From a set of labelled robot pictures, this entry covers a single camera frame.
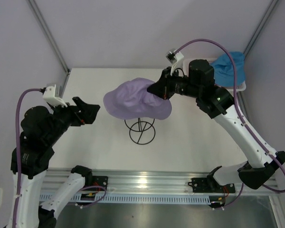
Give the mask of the purple bucket hat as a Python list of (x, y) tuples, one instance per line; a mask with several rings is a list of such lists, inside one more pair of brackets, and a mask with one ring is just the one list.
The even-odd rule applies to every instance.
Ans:
[(122, 120), (152, 118), (164, 120), (171, 115), (172, 105), (147, 91), (154, 81), (136, 78), (120, 84), (115, 90), (104, 95), (106, 111)]

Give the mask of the blue bucket hat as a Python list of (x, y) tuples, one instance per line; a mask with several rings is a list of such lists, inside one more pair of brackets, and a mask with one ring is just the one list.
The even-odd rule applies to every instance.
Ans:
[[(237, 86), (240, 86), (246, 79), (244, 71), (245, 56), (242, 52), (230, 52), (236, 70), (237, 70)], [(214, 68), (215, 84), (222, 87), (233, 87), (234, 85), (234, 70), (231, 60), (227, 54), (218, 57), (214, 62), (210, 63)]]

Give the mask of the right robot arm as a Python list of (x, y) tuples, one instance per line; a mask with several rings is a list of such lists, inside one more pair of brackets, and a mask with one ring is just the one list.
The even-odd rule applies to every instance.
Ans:
[(209, 173), (209, 190), (217, 192), (224, 185), (239, 182), (257, 190), (283, 167), (285, 152), (266, 143), (247, 121), (230, 92), (215, 85), (214, 68), (208, 61), (191, 61), (188, 76), (179, 76), (172, 67), (167, 67), (147, 91), (164, 100), (174, 94), (195, 98), (198, 108), (223, 127), (245, 154), (246, 162), (218, 166)]

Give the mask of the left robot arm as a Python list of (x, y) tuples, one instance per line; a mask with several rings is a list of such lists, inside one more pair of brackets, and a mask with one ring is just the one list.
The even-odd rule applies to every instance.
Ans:
[(25, 112), (22, 121), (16, 121), (16, 148), (11, 158), (14, 202), (7, 227), (53, 228), (71, 198), (81, 189), (92, 187), (92, 170), (77, 165), (52, 198), (39, 202), (54, 144), (70, 126), (92, 124), (100, 110), (100, 105), (87, 104), (79, 97), (73, 97), (73, 101), (75, 105), (54, 107), (53, 113), (35, 106)]

